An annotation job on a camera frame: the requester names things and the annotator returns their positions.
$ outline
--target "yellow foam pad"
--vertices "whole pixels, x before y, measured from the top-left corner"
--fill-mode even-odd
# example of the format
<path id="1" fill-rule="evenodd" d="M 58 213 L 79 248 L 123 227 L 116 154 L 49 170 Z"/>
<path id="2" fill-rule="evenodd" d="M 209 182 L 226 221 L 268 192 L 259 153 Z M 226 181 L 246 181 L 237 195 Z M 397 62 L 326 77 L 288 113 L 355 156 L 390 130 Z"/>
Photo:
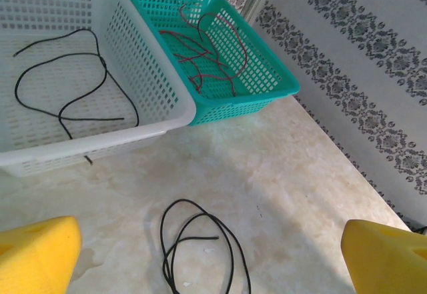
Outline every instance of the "yellow foam pad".
<path id="1" fill-rule="evenodd" d="M 0 293 L 65 293 L 80 249 L 74 217 L 0 232 Z"/>
<path id="2" fill-rule="evenodd" d="M 427 237 L 348 221 L 341 250 L 358 294 L 427 293 Z"/>

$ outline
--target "black cable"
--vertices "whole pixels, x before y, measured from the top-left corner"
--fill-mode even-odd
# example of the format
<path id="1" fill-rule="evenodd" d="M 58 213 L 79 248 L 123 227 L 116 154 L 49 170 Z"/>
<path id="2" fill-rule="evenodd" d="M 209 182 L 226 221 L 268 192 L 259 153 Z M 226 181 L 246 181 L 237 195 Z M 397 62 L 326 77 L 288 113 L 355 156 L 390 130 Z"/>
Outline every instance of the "black cable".
<path id="1" fill-rule="evenodd" d="M 94 119 L 94 118 L 82 118 L 82 119 L 78 119 L 78 118 L 71 118 L 71 117 L 62 117 L 62 113 L 64 112 L 64 110 L 65 110 L 68 106 L 70 106 L 70 104 L 72 104 L 72 103 L 74 103 L 74 102 L 76 102 L 76 101 L 78 101 L 78 100 L 80 100 L 80 99 L 82 99 L 82 98 L 84 98 L 84 97 L 87 97 L 87 96 L 91 95 L 92 93 L 94 93 L 95 91 L 97 91 L 97 90 L 98 90 L 98 89 L 99 89 L 99 88 L 100 88 L 100 87 L 105 83 L 105 81 L 106 81 L 106 79 L 107 79 L 107 75 L 109 75 L 109 76 L 111 77 L 111 79 L 113 80 L 113 82 L 116 84 L 116 86 L 119 88 L 119 90 L 120 90 L 120 91 L 125 95 L 126 99 L 131 103 L 131 105 L 132 105 L 132 107 L 133 107 L 133 109 L 134 109 L 134 111 L 135 111 L 135 114 L 136 114 L 136 119 L 137 119 L 137 120 L 136 120 L 136 125 L 135 125 L 135 126 L 137 127 L 137 126 L 139 125 L 139 113 L 138 113 L 138 110 L 137 110 L 137 108 L 136 108 L 135 104 L 133 103 L 133 101 L 130 99 L 130 97 L 129 97 L 129 96 L 126 94 L 126 92 L 121 88 L 121 86 L 120 86 L 120 85 L 119 85 L 119 83 L 115 80 L 115 78 L 113 77 L 113 75 L 108 71 L 108 69 L 107 69 L 107 64 L 106 64 L 106 62 L 105 62 L 104 58 L 101 56 L 101 53 L 100 53 L 100 51 L 99 51 L 99 42 L 98 42 L 98 38 L 97 38 L 96 34 L 95 34 L 92 30 L 89 30 L 89 29 L 77 29 L 77 30 L 75 30 L 75 31 L 72 31 L 72 32 L 70 32 L 70 33 L 68 33 L 68 34 L 66 34 L 66 35 L 60 36 L 60 37 L 53 37 L 53 38 L 50 38 L 50 39 L 42 39 L 42 40 L 40 40 L 40 41 L 33 42 L 33 43 L 31 43 L 31 44 L 27 45 L 26 47 L 24 47 L 24 48 L 20 49 L 18 52 L 16 52 L 16 53 L 13 55 L 13 57 L 18 56 L 20 53 L 24 52 L 25 50 L 29 49 L 30 47 L 32 47 L 32 46 L 34 46 L 34 45 L 36 45 L 36 44 L 40 44 L 40 43 L 48 42 L 48 41 L 56 41 L 56 40 L 58 40 L 58 39 L 63 39 L 63 38 L 65 38 L 65 37 L 71 36 L 71 35 L 73 35 L 73 34 L 75 34 L 75 33 L 80 32 L 80 31 L 88 31 L 88 32 L 90 32 L 90 33 L 95 37 L 97 53 L 96 53 L 96 54 L 95 54 L 95 53 L 70 53 L 70 54 L 65 54 L 65 55 L 58 56 L 58 57 L 56 57 L 56 58 L 54 58 L 54 59 L 50 59 L 50 60 L 48 60 L 48 61 L 45 61 L 45 62 L 42 62 L 42 63 L 38 63 L 38 64 L 36 64 L 36 65 L 34 65 L 34 66 L 32 66 L 32 67 L 30 67 L 30 68 L 26 69 L 26 70 L 25 70 L 24 72 L 22 72 L 22 74 L 19 76 L 19 78 L 18 78 L 18 80 L 17 80 L 17 82 L 16 82 L 16 84 L 15 84 L 15 98 L 16 98 L 16 100 L 18 101 L 18 103 L 19 103 L 19 104 L 21 104 L 22 106 L 24 106 L 24 107 L 26 107 L 26 108 L 28 108 L 28 109 L 31 109 L 31 110 L 33 110 L 33 111 L 38 111 L 38 112 L 41 112 L 41 113 L 44 113 L 44 114 L 47 114 L 47 115 L 50 115 L 50 116 L 53 116 L 53 117 L 57 117 L 57 118 L 58 118 L 58 120 L 59 120 L 59 123 L 61 124 L 62 128 L 64 128 L 64 130 L 65 130 L 66 134 L 68 135 L 68 137 L 69 137 L 70 139 L 73 139 L 72 135 L 71 135 L 71 134 L 70 134 L 70 132 L 68 131 L 68 128 L 67 128 L 67 127 L 65 126 L 65 124 L 63 123 L 63 120 L 68 120 L 68 121 L 119 121 L 119 120 L 123 120 L 123 119 L 124 119 L 123 117 L 120 117 L 120 118 L 109 118 L 109 119 Z M 75 55 L 94 55 L 94 56 L 97 56 L 97 57 L 99 58 L 99 60 L 100 60 L 101 64 L 103 65 L 103 68 L 104 68 L 104 70 L 105 70 L 105 73 L 104 73 L 104 77 L 103 77 L 102 82 L 101 82 L 98 86 L 96 86 L 94 89 L 92 89 L 91 91 L 87 92 L 86 94 L 84 94 L 84 95 L 82 95 L 82 96 L 80 96 L 80 97 L 78 97 L 78 98 L 76 98 L 76 99 L 73 99 L 72 101 L 70 101 L 70 102 L 68 102 L 67 104 L 65 104 L 65 105 L 61 108 L 61 110 L 60 110 L 60 112 L 58 113 L 58 115 L 53 114 L 53 113 L 50 113 L 50 112 L 48 112 L 48 111 L 44 111 L 44 110 L 42 110 L 42 109 L 37 109 L 37 108 L 35 108 L 35 107 L 31 107 L 31 106 L 29 106 L 29 105 L 24 104 L 24 102 L 22 102 L 22 101 L 20 100 L 20 98 L 19 98 L 19 96 L 18 96 L 18 88 L 19 88 L 19 84 L 20 84 L 20 82 L 21 82 L 22 78 L 25 76 L 25 74 L 26 74 L 26 73 L 28 73 L 30 70 L 32 70 L 32 69 L 34 69 L 34 68 L 36 68 L 36 67 L 39 67 L 39 66 L 44 65 L 44 64 L 48 64 L 48 63 L 54 62 L 54 61 L 56 61 L 56 60 L 58 60 L 58 59 L 62 59 L 62 58 L 64 58 L 64 57 L 75 56 Z M 84 155 L 84 157 L 85 157 L 85 159 L 86 159 L 86 160 L 87 160 L 91 165 L 93 164 L 93 161 L 92 161 L 92 160 L 91 160 L 87 155 Z"/>
<path id="2" fill-rule="evenodd" d="M 181 231 L 178 233 L 177 239 L 175 240 L 175 243 L 171 246 L 171 248 L 166 251 L 165 249 L 165 243 L 164 243 L 164 238 L 163 238 L 163 226 L 164 226 L 164 222 L 165 222 L 165 218 L 167 215 L 167 212 L 177 203 L 181 203 L 181 202 L 186 202 L 186 203 L 190 203 L 194 206 L 196 206 L 201 213 L 198 213 L 196 215 L 194 215 L 192 218 L 190 218 L 185 225 L 181 228 Z M 187 228 L 187 226 L 194 220 L 196 220 L 199 217 L 203 217 L 203 216 L 207 216 L 209 217 L 220 229 L 220 231 L 222 232 L 222 235 L 224 236 L 224 238 L 226 239 L 228 248 L 230 250 L 230 263 L 231 263 L 231 269 L 230 269 L 230 276 L 229 276 L 229 280 L 228 280 L 228 284 L 227 284 L 227 288 L 226 288 L 226 294 L 228 294 L 230 292 L 231 286 L 232 286 L 232 282 L 233 282 L 233 276 L 234 276 L 234 255 L 233 255 L 233 248 L 232 248 L 232 244 L 230 243 L 230 240 L 228 239 L 227 233 L 226 231 L 232 236 L 233 240 L 236 242 L 236 245 L 238 246 L 240 255 L 242 257 L 242 263 L 244 266 L 244 270 L 245 270 L 245 274 L 246 274 L 246 279 L 248 282 L 248 294 L 251 294 L 252 292 L 252 288 L 251 288 L 251 282 L 250 282 L 250 276 L 249 276 L 249 271 L 248 271 L 248 266 L 246 265 L 246 260 L 245 260 L 245 256 L 244 256 L 244 252 L 242 249 L 242 246 L 240 245 L 237 237 L 233 234 L 233 232 L 230 231 L 230 229 L 220 220 L 218 219 L 216 216 L 209 214 L 207 211 L 205 211 L 201 206 L 199 206 L 197 203 L 190 201 L 189 199 L 178 199 L 177 201 L 174 201 L 171 205 L 169 205 L 167 207 L 167 209 L 165 210 L 162 218 L 161 218 L 161 222 L 160 222 L 160 244 L 161 244 L 161 250 L 163 252 L 163 276 L 165 277 L 165 280 L 167 282 L 167 284 L 169 285 L 169 287 L 172 290 L 173 294 L 179 294 L 179 291 L 176 289 L 176 285 L 175 285 L 175 277 L 173 274 L 173 264 L 175 262 L 175 254 L 177 251 L 177 246 L 179 243 L 181 243 L 182 241 L 187 241 L 187 240 L 191 240 L 191 239 L 218 239 L 218 237 L 186 237 L 181 239 L 181 236 L 183 234 L 183 232 L 185 231 L 185 229 Z M 168 257 L 169 254 L 172 252 L 172 259 L 171 259 L 171 264 L 169 265 L 169 261 L 168 261 Z"/>

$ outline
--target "wire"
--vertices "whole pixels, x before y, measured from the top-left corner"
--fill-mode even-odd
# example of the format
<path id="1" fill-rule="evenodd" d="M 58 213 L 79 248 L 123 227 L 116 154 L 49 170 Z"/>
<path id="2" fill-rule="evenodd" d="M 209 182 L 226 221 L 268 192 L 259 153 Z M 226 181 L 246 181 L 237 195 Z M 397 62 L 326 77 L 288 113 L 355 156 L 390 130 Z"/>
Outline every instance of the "wire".
<path id="1" fill-rule="evenodd" d="M 201 213 L 194 215 L 184 224 L 184 226 L 181 228 L 180 232 L 178 233 L 178 236 L 175 240 L 175 243 L 171 246 L 170 249 L 168 249 L 166 251 L 165 243 L 164 243 L 164 237 L 163 237 L 163 228 L 164 228 L 165 218 L 166 218 L 167 212 L 169 212 L 169 210 L 178 203 L 190 203 L 193 206 L 197 207 L 201 211 Z M 230 243 L 230 239 L 228 238 L 227 233 L 231 235 L 232 239 L 235 241 L 236 245 L 238 246 L 240 256 L 242 257 L 242 264 L 243 264 L 244 271 L 246 274 L 246 280 L 248 283 L 248 294 L 251 294 L 252 293 L 252 287 L 251 287 L 251 281 L 250 281 L 250 276 L 249 276 L 249 270 L 248 270 L 248 266 L 246 265 L 246 260 L 245 260 L 245 256 L 244 256 L 242 246 L 240 245 L 237 237 L 233 234 L 233 232 L 230 231 L 230 229 L 220 219 L 218 219 L 216 216 L 214 216 L 212 214 L 209 214 L 200 205 L 198 205 L 197 203 L 195 203 L 193 201 L 190 201 L 189 199 L 178 199 L 177 201 L 174 201 L 171 205 L 169 205 L 167 207 L 167 209 L 163 213 L 163 216 L 161 217 L 161 222 L 160 222 L 160 245 L 161 245 L 161 250 L 163 253 L 163 276 L 165 277 L 167 284 L 169 285 L 170 289 L 172 290 L 172 293 L 173 294 L 179 294 L 179 291 L 177 290 L 176 285 L 175 285 L 175 275 L 173 273 L 173 266 L 175 263 L 175 254 L 177 251 L 178 244 L 183 242 L 183 241 L 189 241 L 189 240 L 207 240 L 207 239 L 216 240 L 216 239 L 219 239 L 218 236 L 181 238 L 181 236 L 182 236 L 183 232 L 185 231 L 185 229 L 187 228 L 187 226 L 192 221 L 195 221 L 199 217 L 209 217 L 218 226 L 222 235 L 226 239 L 228 249 L 230 250 L 231 269 L 230 269 L 230 276 L 228 279 L 228 284 L 226 287 L 226 294 L 229 294 L 229 292 L 230 292 L 230 289 L 231 289 L 231 286 L 233 283 L 233 276 L 234 276 L 233 247 L 232 247 L 232 244 Z M 172 258 L 171 258 L 171 263 L 169 264 L 168 257 L 170 255 L 170 253 L 172 253 Z"/>
<path id="2" fill-rule="evenodd" d="M 41 113 L 44 113 L 44 114 L 47 114 L 47 115 L 50 115 L 50 116 L 53 116 L 53 117 L 57 117 L 57 118 L 58 118 L 58 120 L 59 120 L 60 125 L 62 126 L 62 128 L 64 128 L 64 131 L 65 131 L 65 132 L 66 132 L 66 134 L 68 135 L 69 139 L 73 139 L 73 137 L 72 137 L 72 135 L 70 134 L 70 132 L 69 132 L 68 128 L 67 128 L 67 127 L 65 126 L 65 124 L 63 123 L 63 120 L 67 120 L 67 121 L 119 121 L 119 120 L 124 120 L 124 118 L 123 118 L 123 117 L 116 117 L 116 118 L 109 118 L 109 119 L 96 119 L 96 118 L 81 118 L 81 119 L 79 119 L 79 118 L 63 117 L 63 116 L 62 116 L 62 113 L 64 112 L 64 110 L 65 110 L 68 106 L 70 106 L 72 103 L 74 103 L 74 102 L 76 102 L 76 101 L 78 101 L 78 100 L 80 100 L 80 99 L 82 99 L 82 98 L 84 98 L 84 97 L 87 97 L 87 96 L 91 95 L 92 93 L 94 93 L 95 91 L 97 91 L 97 90 L 98 90 L 98 89 L 99 89 L 99 88 L 100 88 L 100 87 L 105 83 L 105 81 L 106 81 L 106 79 L 107 79 L 107 76 L 110 76 L 110 78 L 113 80 L 113 82 L 114 82 L 114 83 L 116 84 L 116 86 L 119 88 L 119 90 L 120 90 L 120 91 L 125 95 L 126 99 L 131 103 L 131 105 L 132 105 L 132 107 L 133 107 L 133 109 L 134 109 L 134 111 L 135 111 L 135 114 L 136 114 L 136 124 L 135 124 L 135 127 L 137 127 L 137 126 L 139 125 L 139 113 L 138 113 L 138 110 L 137 110 L 137 108 L 136 108 L 135 104 L 133 103 L 133 101 L 130 99 L 130 97 L 126 94 L 126 92 L 122 89 L 122 87 L 120 86 L 120 84 L 116 81 L 116 79 L 114 78 L 114 76 L 109 72 L 109 70 L 108 70 L 108 68 L 107 68 L 107 63 L 105 62 L 104 58 L 101 56 L 101 53 L 100 53 L 100 51 L 99 51 L 99 41 L 98 41 L 98 38 L 97 38 L 96 34 L 95 34 L 92 30 L 89 30 L 89 29 L 77 29 L 77 30 L 75 30 L 75 31 L 72 31 L 72 32 L 70 32 L 70 33 L 66 34 L 66 35 L 62 35 L 62 36 L 59 36 L 59 37 L 53 37 L 53 38 L 49 38 L 49 39 L 42 39 L 42 40 L 40 40 L 40 41 L 33 42 L 33 43 L 31 43 L 31 44 L 29 44 L 29 45 L 25 46 L 24 48 L 20 49 L 18 52 L 16 52 L 16 53 L 13 55 L 13 57 L 18 56 L 20 53 L 22 53 L 22 52 L 26 51 L 27 49 L 29 49 L 30 47 L 32 47 L 32 46 L 34 46 L 34 45 L 36 45 L 36 44 L 40 44 L 40 43 L 44 43 L 44 42 L 48 42 L 48 41 L 56 41 L 56 40 L 58 40 L 58 39 L 63 39 L 63 38 L 66 38 L 66 37 L 68 37 L 68 36 L 71 36 L 71 35 L 73 35 L 73 34 L 76 34 L 76 33 L 78 33 L 78 32 L 81 32 L 81 31 L 88 31 L 88 32 L 90 32 L 90 33 L 94 36 L 94 38 L 95 38 L 95 43 L 96 43 L 97 53 L 87 53 L 87 52 L 82 52 L 82 53 L 69 53 L 69 54 L 65 54 L 65 55 L 58 56 L 58 57 L 56 57 L 56 58 L 54 58 L 54 59 L 50 59 L 50 60 L 48 60 L 48 61 L 44 61 L 44 62 L 38 63 L 38 64 L 36 64 L 36 65 L 34 65 L 34 66 L 32 66 L 32 67 L 29 67 L 29 68 L 28 68 L 28 69 L 26 69 L 24 72 L 22 72 L 22 74 L 19 76 L 19 78 L 18 78 L 18 80 L 17 80 L 17 82 L 16 82 L 16 84 L 15 84 L 15 98 L 16 98 L 16 100 L 18 101 L 18 103 L 19 103 L 19 104 L 21 104 L 22 106 L 24 106 L 24 107 L 25 107 L 25 108 L 27 108 L 27 109 L 30 109 L 30 110 L 33 110 L 33 111 L 38 111 L 38 112 L 41 112 Z M 98 58 L 99 58 L 99 61 L 101 62 L 102 66 L 103 66 L 103 68 L 104 68 L 105 73 L 104 73 L 104 77 L 103 77 L 103 79 L 102 79 L 102 82 L 101 82 L 98 86 L 96 86 L 95 88 L 93 88 L 92 90 L 90 90 L 89 92 L 87 92 L 86 94 L 81 95 L 81 96 L 79 96 L 78 98 L 73 99 L 73 100 L 71 100 L 70 102 L 66 103 L 66 104 L 61 108 L 61 110 L 59 111 L 58 115 L 56 115 L 56 114 L 54 114 L 54 113 L 50 113 L 50 112 L 45 111 L 45 110 L 42 110 L 42 109 L 38 109 L 38 108 L 35 108 L 35 107 L 31 107 L 31 106 L 29 106 L 29 105 L 25 104 L 24 102 L 22 102 L 22 100 L 20 100 L 19 95 L 18 95 L 19 84 L 21 83 L 22 78 L 23 78 L 23 77 L 24 77 L 28 72 L 30 72 L 30 70 L 32 70 L 32 69 L 34 69 L 34 68 L 36 68 L 36 67 L 40 67 L 40 66 L 42 66 L 42 65 L 48 64 L 48 63 L 52 63 L 52 62 L 54 62 L 54 61 L 57 61 L 58 59 L 63 59 L 64 57 L 70 57 L 70 56 L 76 56 L 76 55 L 93 55 L 93 56 L 96 56 L 96 57 L 98 57 Z M 93 161 L 92 161 L 92 160 L 91 160 L 87 155 L 84 155 L 84 157 L 85 157 L 85 159 L 86 159 L 86 160 L 87 160 L 91 165 L 93 164 Z"/>

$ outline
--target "teal plastic basket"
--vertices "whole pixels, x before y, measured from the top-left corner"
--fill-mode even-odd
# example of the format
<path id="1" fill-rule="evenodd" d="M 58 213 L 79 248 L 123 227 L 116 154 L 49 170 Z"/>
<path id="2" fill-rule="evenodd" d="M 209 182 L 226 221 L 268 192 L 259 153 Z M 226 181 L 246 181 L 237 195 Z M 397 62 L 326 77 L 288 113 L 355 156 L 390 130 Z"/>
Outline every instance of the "teal plastic basket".
<path id="1" fill-rule="evenodd" d="M 195 101 L 196 116 L 190 125 L 255 113 L 272 101 L 296 94 L 300 90 L 295 77 L 227 0 L 131 1 L 165 50 Z M 203 14 L 213 13 L 229 21 L 238 31 L 248 54 L 248 64 L 238 77 L 233 78 L 236 96 L 231 82 L 208 78 L 203 80 L 198 93 L 189 80 L 189 77 L 198 74 L 196 68 L 190 61 L 179 63 L 174 56 L 174 53 L 179 53 L 184 57 L 194 57 L 195 52 L 175 37 L 160 34 L 162 30 L 173 31 L 200 41 L 197 29 L 190 27 L 179 13 L 183 5 L 183 14 L 192 24 L 197 24 Z M 220 54 L 220 62 L 228 66 L 224 70 L 230 76 L 236 75 L 244 66 L 244 51 L 235 32 L 215 15 L 204 17 L 200 28 L 211 38 Z M 196 63 L 202 74 L 224 77 L 216 62 L 197 59 Z"/>

